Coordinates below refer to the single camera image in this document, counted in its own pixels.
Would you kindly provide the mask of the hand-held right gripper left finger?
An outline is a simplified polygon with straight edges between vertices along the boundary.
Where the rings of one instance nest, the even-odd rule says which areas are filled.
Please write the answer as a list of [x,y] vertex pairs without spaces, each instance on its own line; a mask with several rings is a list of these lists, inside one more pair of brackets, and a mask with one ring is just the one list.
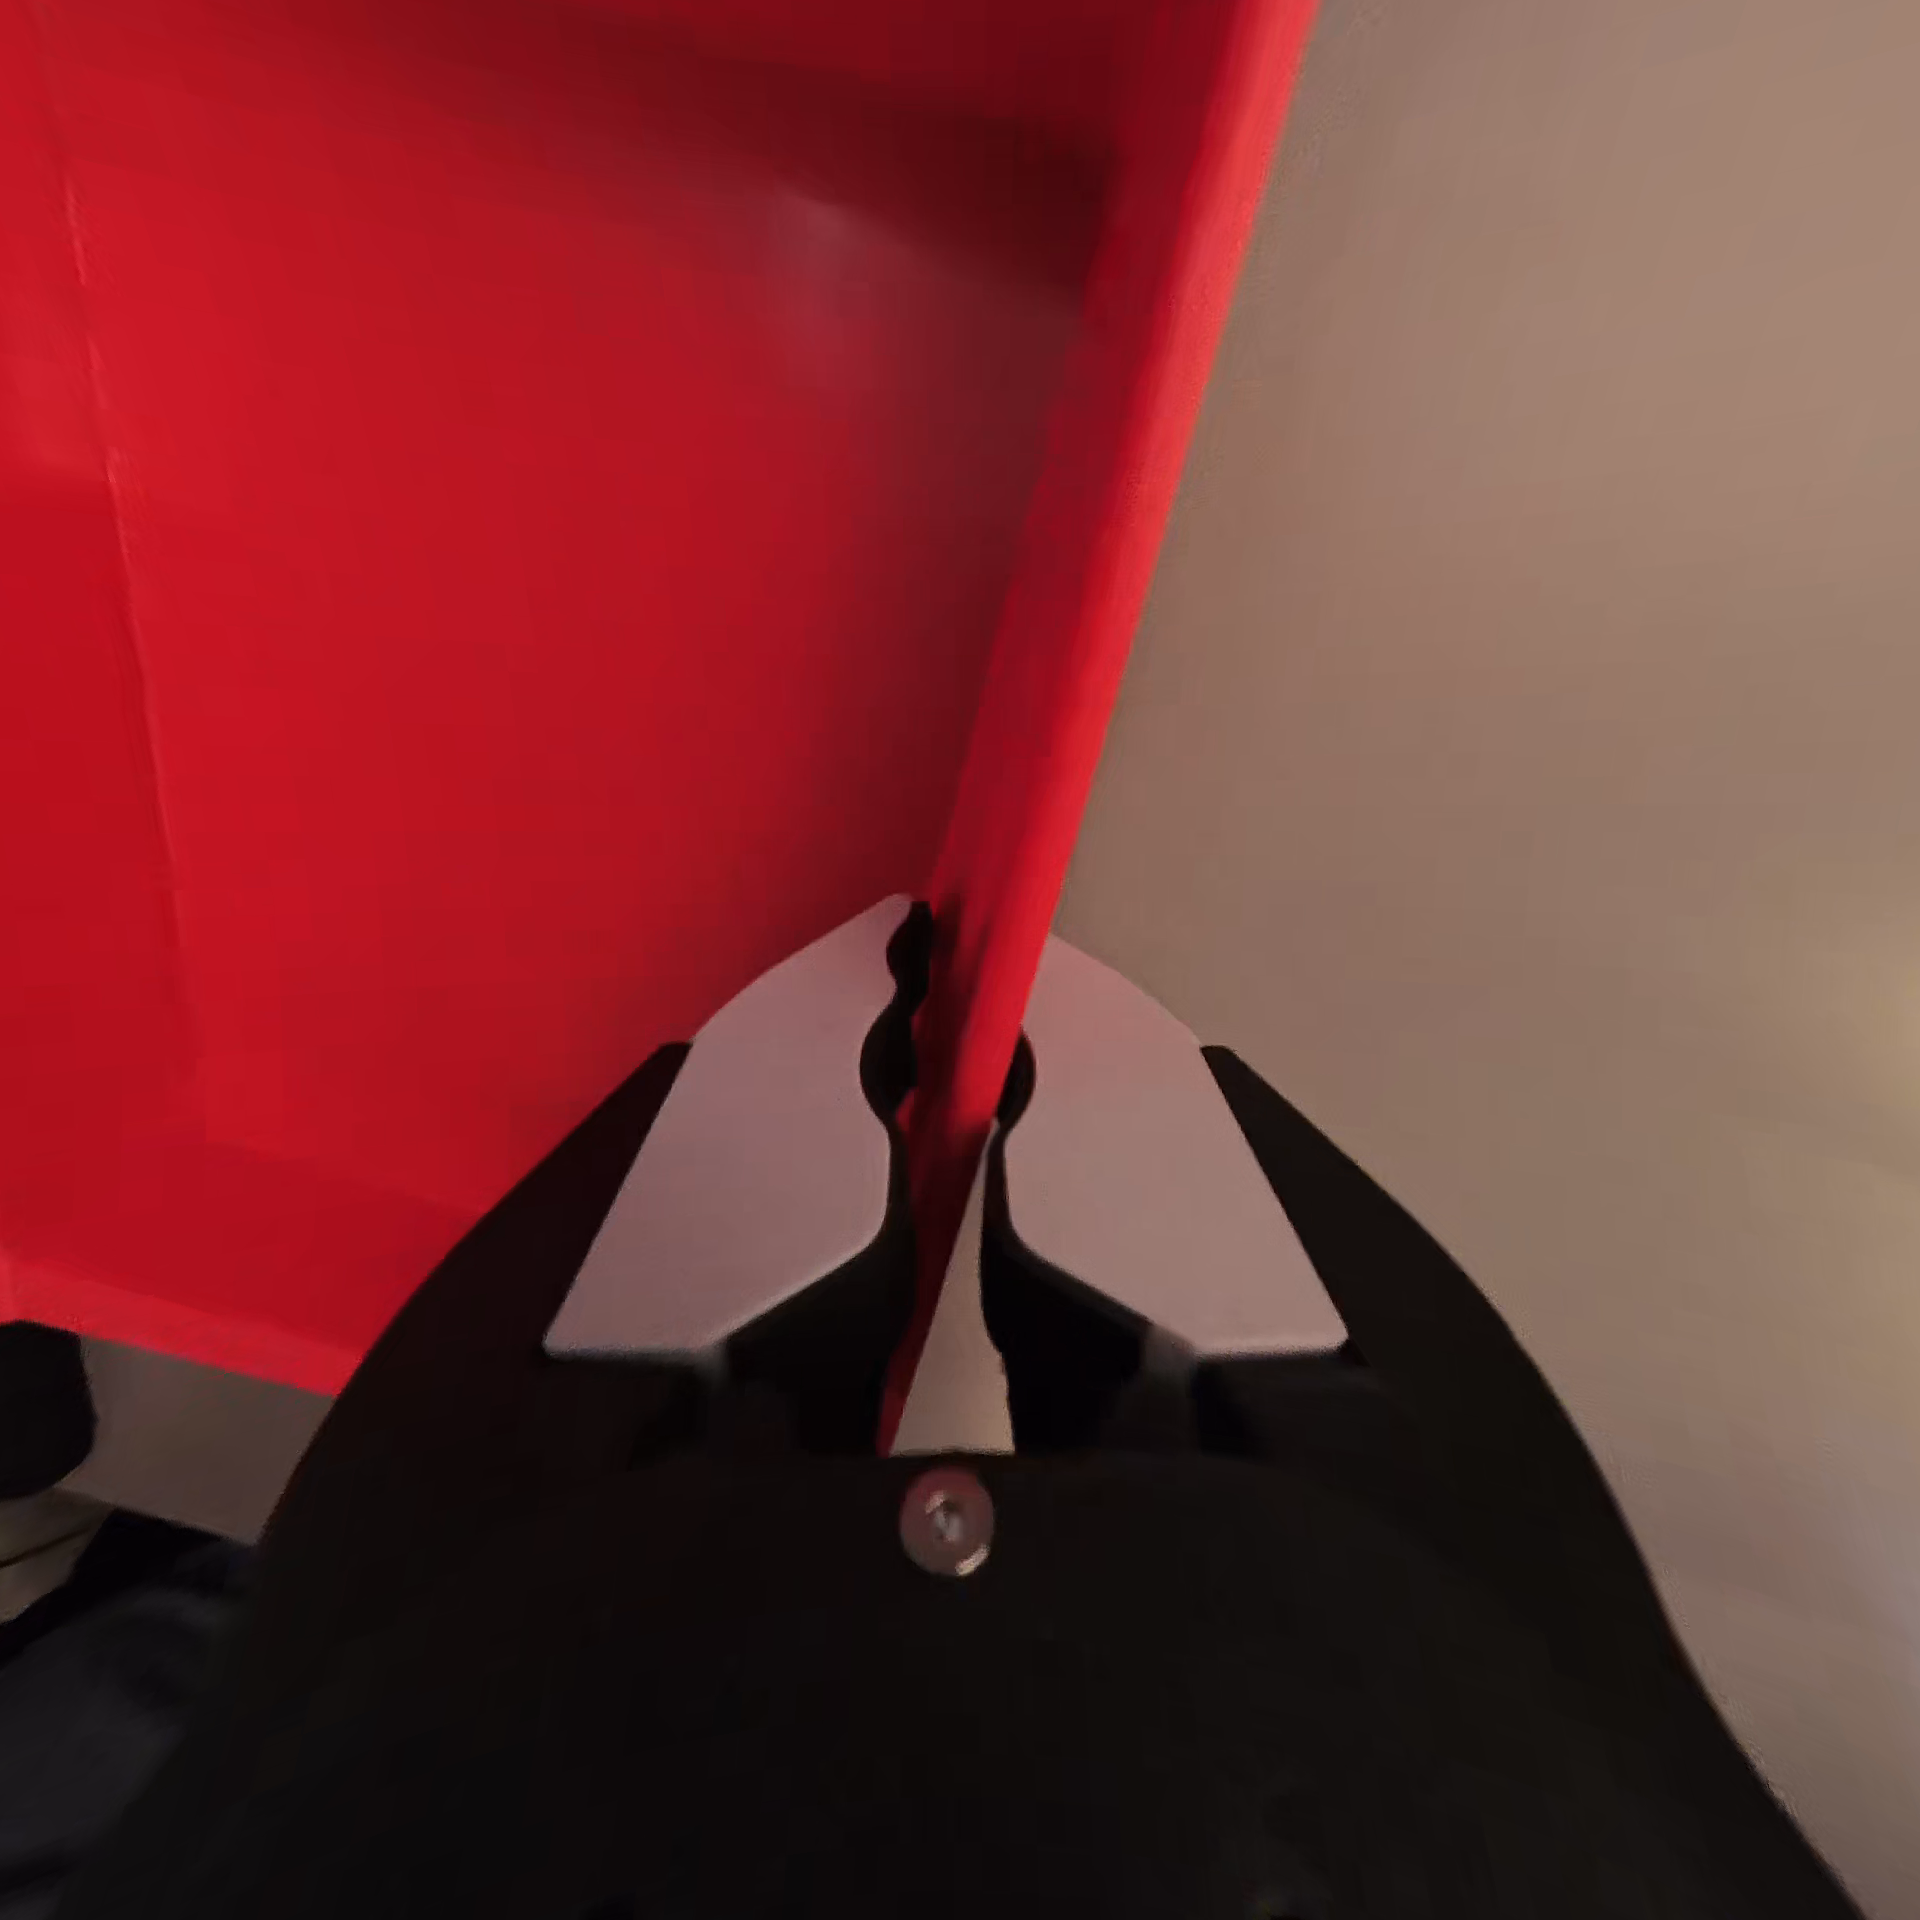
[[555,1319],[555,1358],[699,1358],[866,1253],[916,1081],[931,914],[886,896],[698,1030]]

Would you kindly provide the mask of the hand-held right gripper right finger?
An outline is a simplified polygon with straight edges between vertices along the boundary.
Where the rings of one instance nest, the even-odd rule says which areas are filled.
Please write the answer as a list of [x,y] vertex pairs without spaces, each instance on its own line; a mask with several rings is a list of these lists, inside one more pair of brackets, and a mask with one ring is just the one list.
[[1193,1030],[1050,937],[1032,1089],[1001,1127],[1023,1246],[1200,1360],[1335,1352],[1348,1329]]

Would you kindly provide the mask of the red plastic bin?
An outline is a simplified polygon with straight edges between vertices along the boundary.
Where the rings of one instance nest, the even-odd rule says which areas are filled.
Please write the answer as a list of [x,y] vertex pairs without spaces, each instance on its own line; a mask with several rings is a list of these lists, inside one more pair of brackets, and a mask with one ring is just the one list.
[[6,5],[6,1328],[330,1392],[875,897],[952,1243],[1319,5]]

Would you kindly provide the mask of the person's dark navy shirt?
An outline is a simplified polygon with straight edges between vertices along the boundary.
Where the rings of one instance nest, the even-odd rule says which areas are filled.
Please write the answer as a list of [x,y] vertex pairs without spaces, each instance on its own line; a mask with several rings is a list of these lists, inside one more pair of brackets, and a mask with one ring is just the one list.
[[256,1546],[114,1507],[3,1629],[3,1915],[54,1915],[177,1749]]

